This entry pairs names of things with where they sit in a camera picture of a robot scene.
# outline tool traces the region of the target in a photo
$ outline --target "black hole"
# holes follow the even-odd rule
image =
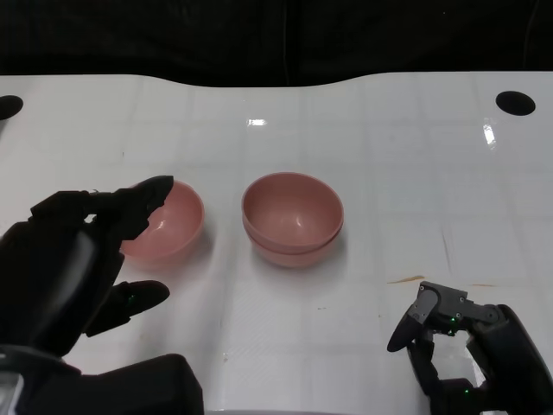
[[[12,118],[23,108],[23,100],[15,95],[0,97],[0,121]]]
[[[536,103],[525,93],[518,93],[516,91],[505,91],[497,96],[495,103],[511,115],[529,115],[536,110]]]

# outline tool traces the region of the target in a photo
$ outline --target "white table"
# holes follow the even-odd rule
[[[529,94],[517,118],[494,101]],[[367,76],[298,89],[210,89],[138,76],[1,77],[23,98],[0,132],[0,233],[60,189],[113,190],[170,174],[207,210],[202,249],[155,278],[162,305],[67,356],[97,374],[186,356],[206,408],[426,414],[392,330],[424,275],[507,303],[553,367],[553,74]],[[342,198],[328,262],[285,271],[252,253],[240,197],[274,171]],[[462,336],[439,339],[442,377],[475,372]]]

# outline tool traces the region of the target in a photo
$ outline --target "pink bowl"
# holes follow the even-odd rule
[[[200,238],[204,216],[204,205],[196,192],[175,181],[165,204],[149,216],[146,230],[121,245],[125,260],[144,269],[181,262]]]
[[[315,265],[325,259],[331,251],[334,249],[334,242],[336,237],[327,242],[326,245],[321,246],[314,251],[296,254],[287,254],[270,251],[269,249],[259,245],[249,234],[251,245],[253,249],[264,259],[275,265],[280,265],[286,268],[306,268],[311,265]]]
[[[344,224],[340,197],[327,184],[299,173],[275,173],[256,180],[244,193],[245,231],[273,252],[314,251]]]

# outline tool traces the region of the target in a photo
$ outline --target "bowl rim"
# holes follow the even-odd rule
[[[254,227],[252,225],[252,223],[250,222],[250,220],[248,219],[248,216],[245,214],[245,210],[244,210],[244,203],[245,203],[245,197],[248,195],[248,193],[250,192],[251,188],[258,184],[259,182],[261,182],[262,180],[265,180],[269,177],[272,177],[272,176],[302,176],[302,177],[306,177],[308,179],[311,179],[311,180],[314,180],[320,184],[322,184],[325,188],[328,188],[330,190],[330,192],[334,195],[334,197],[336,198],[336,200],[338,201],[338,203],[340,204],[340,212],[341,212],[341,216],[340,216],[340,223],[338,224],[338,226],[330,233],[330,236],[329,236],[329,239],[326,239],[321,246],[324,246],[328,243],[328,241],[330,241],[331,239],[333,239],[336,234],[338,234],[341,230],[341,228],[344,226],[344,205],[342,203],[342,200],[341,198],[338,196],[338,194],[334,191],[333,188],[331,188],[329,185],[327,185],[324,181],[322,180],[319,180],[317,179],[316,177],[313,177],[313,176],[310,176],[310,175],[306,175],[306,174],[303,174],[303,173],[296,173],[296,172],[293,172],[293,171],[282,171],[282,172],[277,172],[277,173],[270,173],[268,175],[265,175],[265,176],[261,176],[259,177],[258,179],[256,179],[255,181],[253,181],[250,186],[248,186],[244,192],[244,194],[242,195],[242,220],[245,221],[252,229],[255,229],[255,231],[257,233],[259,233],[260,235],[262,235],[265,239],[267,239],[271,244],[275,244],[275,245],[281,245],[281,246],[287,246],[287,247],[290,247],[290,248],[302,248],[303,246],[306,246],[306,247],[310,247],[310,246],[316,246],[316,245],[319,245],[317,243],[309,243],[309,244],[284,244],[282,242],[279,242],[277,240],[274,240],[272,238],[269,238],[267,236],[265,236],[264,234],[262,234],[256,227]]]
[[[307,255],[307,254],[310,254],[310,253],[317,252],[320,249],[322,249],[322,248],[332,244],[334,241],[336,241],[338,239],[338,235],[340,234],[340,232],[336,233],[331,239],[328,240],[328,242],[326,242],[323,245],[318,246],[315,249],[312,249],[310,251],[296,252],[296,253],[285,253],[285,252],[273,251],[272,249],[269,249],[267,246],[264,246],[264,245],[260,244],[259,242],[257,242],[255,240],[255,238],[253,236],[251,236],[250,233],[248,233],[248,231],[245,231],[245,233],[246,233],[246,235],[248,235],[248,238],[250,239],[250,242],[251,242],[252,245],[257,245],[257,246],[263,248],[265,251],[276,253],[278,255],[285,255],[287,257],[296,257],[296,256],[300,256],[300,255]]]
[[[198,236],[200,235],[202,229],[203,229],[203,225],[204,225],[204,219],[206,218],[206,210],[204,208],[204,202],[203,200],[201,199],[200,195],[198,195],[198,193],[192,188],[192,186],[184,183],[184,182],[181,182],[179,180],[173,180],[173,187],[171,188],[171,190],[173,190],[173,188],[175,187],[175,185],[178,185],[178,186],[182,186],[183,188],[187,188],[188,190],[190,190],[192,192],[192,194],[194,195],[194,197],[196,198],[196,200],[200,203],[200,223],[198,224],[198,228],[195,230],[195,232],[192,234],[192,236],[190,238],[188,238],[186,240],[186,242],[184,242],[182,245],[174,248],[173,250],[171,251],[168,251],[168,252],[164,252],[160,255],[154,255],[154,256],[143,256],[143,255],[131,255],[129,253],[126,253],[123,249],[123,244],[121,244],[121,252],[123,253],[123,255],[125,257],[129,257],[129,258],[132,258],[132,259],[137,259],[139,261],[155,261],[155,260],[158,260],[158,259],[163,259],[163,258],[166,258],[166,257],[170,257],[176,253],[178,253],[179,251],[181,251],[182,249],[186,248],[190,242],[192,242],[193,240],[195,240],[196,238],[198,238]],[[159,208],[162,208],[163,206],[165,206],[165,201],[163,201],[163,205],[161,205]]]

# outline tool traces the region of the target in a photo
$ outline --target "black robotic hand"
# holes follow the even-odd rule
[[[82,333],[125,324],[169,296],[155,281],[113,284],[122,241],[148,227],[172,187],[172,176],[159,176],[112,194],[58,192],[2,237],[0,414],[203,413],[179,355],[98,376],[61,359]]]
[[[432,365],[433,335],[470,338],[467,349],[486,381],[440,380]],[[433,415],[511,415],[553,413],[553,382],[517,315],[506,305],[478,305],[465,291],[423,282],[388,343],[388,351],[407,348],[415,376],[430,399]]]

